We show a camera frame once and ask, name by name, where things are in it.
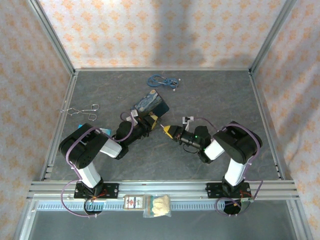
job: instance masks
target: gray table surface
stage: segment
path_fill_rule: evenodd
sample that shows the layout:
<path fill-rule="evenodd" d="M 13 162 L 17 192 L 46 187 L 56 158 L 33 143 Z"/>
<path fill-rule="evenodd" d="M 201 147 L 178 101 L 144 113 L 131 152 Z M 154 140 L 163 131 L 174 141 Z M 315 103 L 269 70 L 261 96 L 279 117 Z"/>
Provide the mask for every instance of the gray table surface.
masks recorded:
<path fill-rule="evenodd" d="M 107 211 L 97 218 L 37 211 L 30 240 L 296 240 L 286 201 L 255 201 L 234 217 L 215 211 L 173 211 L 143 218 L 142 211 Z"/>
<path fill-rule="evenodd" d="M 78 128 L 90 123 L 115 133 L 121 120 L 120 113 L 129 111 L 152 88 L 146 83 L 153 74 L 181 79 L 173 91 L 168 86 L 156 88 L 170 110 L 162 116 L 163 125 L 182 125 L 183 116 L 204 117 L 218 128 L 236 121 L 258 134 L 263 142 L 260 156 L 247 172 L 248 180 L 276 180 L 278 173 L 267 135 L 259 113 L 256 98 L 246 71 L 80 71 L 76 80 L 70 107 L 89 109 L 99 104 L 97 120 L 88 116 L 67 116 L 61 141 Z M 190 130 L 204 121 L 192 122 Z M 204 164 L 196 154 L 166 136 L 158 125 L 148 138 L 129 146 L 129 152 L 120 160 L 98 153 L 94 165 L 105 181 L 123 180 L 221 180 L 228 169 L 230 158 L 222 154 L 211 164 Z M 58 152 L 51 180 L 74 180 L 76 175 Z"/>

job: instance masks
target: marble-patterned surface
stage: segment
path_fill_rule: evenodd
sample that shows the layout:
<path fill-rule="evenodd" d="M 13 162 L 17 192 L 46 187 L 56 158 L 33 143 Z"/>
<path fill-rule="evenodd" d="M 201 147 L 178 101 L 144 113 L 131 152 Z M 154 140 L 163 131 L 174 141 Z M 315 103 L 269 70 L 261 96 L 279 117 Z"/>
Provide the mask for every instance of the marble-patterned surface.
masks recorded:
<path fill-rule="evenodd" d="M 153 74 L 181 79 L 176 91 L 158 87 L 157 91 L 170 110 L 162 116 L 163 125 L 181 125 L 183 116 L 204 117 L 218 128 L 234 120 L 255 133 L 262 141 L 260 157 L 247 173 L 248 180 L 276 180 L 278 174 L 263 127 L 257 102 L 246 71 L 81 71 L 77 77 L 70 107 L 89 109 L 99 104 L 97 120 L 90 122 L 100 128 L 116 131 L 120 113 L 145 96 L 152 88 L 147 79 Z M 88 116 L 68 116 L 62 139 L 88 122 Z M 206 124 L 191 123 L 190 130 Z M 160 126 L 148 138 L 129 146 L 121 160 L 98 153 L 94 159 L 97 171 L 105 181 L 121 180 L 221 180 L 228 169 L 226 153 L 211 164 L 204 164 L 197 155 L 187 153 L 166 136 Z M 52 180 L 73 180 L 76 175 L 58 153 Z"/>

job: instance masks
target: aluminum rail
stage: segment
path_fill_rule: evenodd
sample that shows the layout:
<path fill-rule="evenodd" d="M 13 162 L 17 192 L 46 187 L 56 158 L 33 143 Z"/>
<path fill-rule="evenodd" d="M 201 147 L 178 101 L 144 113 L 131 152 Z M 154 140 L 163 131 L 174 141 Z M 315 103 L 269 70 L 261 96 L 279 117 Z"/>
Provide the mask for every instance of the aluminum rail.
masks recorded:
<path fill-rule="evenodd" d="M 34 181 L 27 194 L 28 199 L 39 201 L 55 201 L 60 199 L 63 187 L 68 181 Z M 118 199 L 125 195 L 170 195 L 171 201 L 212 201 L 205 190 L 207 183 L 220 183 L 220 181 L 110 181 L 105 183 L 119 183 Z M 254 195 L 260 181 L 249 181 L 251 193 Z M 76 184 L 70 184 L 63 194 L 68 201 L 83 202 L 83 199 L 74 199 Z M 299 195 L 293 180 L 265 180 L 258 192 L 257 201 L 271 200 L 298 200 Z"/>

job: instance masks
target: metal bracket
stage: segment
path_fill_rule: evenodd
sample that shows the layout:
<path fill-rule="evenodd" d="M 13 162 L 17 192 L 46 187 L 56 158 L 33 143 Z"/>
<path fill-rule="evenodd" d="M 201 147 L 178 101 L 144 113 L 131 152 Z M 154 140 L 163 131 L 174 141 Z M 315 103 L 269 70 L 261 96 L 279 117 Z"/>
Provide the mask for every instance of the metal bracket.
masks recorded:
<path fill-rule="evenodd" d="M 104 195 L 99 199 L 117 199 L 119 193 L 119 183 L 103 183 L 101 187 Z M 74 199 L 90 199 L 92 197 L 90 191 L 82 182 L 77 182 L 74 191 Z"/>
<path fill-rule="evenodd" d="M 248 182 L 242 183 L 237 190 L 235 190 L 231 195 L 227 195 L 222 189 L 221 182 L 208 182 L 206 184 L 206 192 L 209 199 L 219 199 L 219 198 L 231 198 L 240 199 L 243 197 L 251 196 L 251 189 Z"/>

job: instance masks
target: orange floral wallpaper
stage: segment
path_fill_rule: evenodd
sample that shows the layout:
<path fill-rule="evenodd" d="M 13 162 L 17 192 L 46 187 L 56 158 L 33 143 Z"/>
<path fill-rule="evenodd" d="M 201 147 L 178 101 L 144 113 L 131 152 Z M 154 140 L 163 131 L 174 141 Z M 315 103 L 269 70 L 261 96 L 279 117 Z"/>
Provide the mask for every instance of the orange floral wallpaper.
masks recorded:
<path fill-rule="evenodd" d="M 277 150 L 320 237 L 320 1 L 298 0 L 255 78 Z"/>
<path fill-rule="evenodd" d="M 11 240 L 69 80 L 26 0 L 0 1 L 0 239 Z"/>
<path fill-rule="evenodd" d="M 40 0 L 75 68 L 249 68 L 285 0 Z"/>

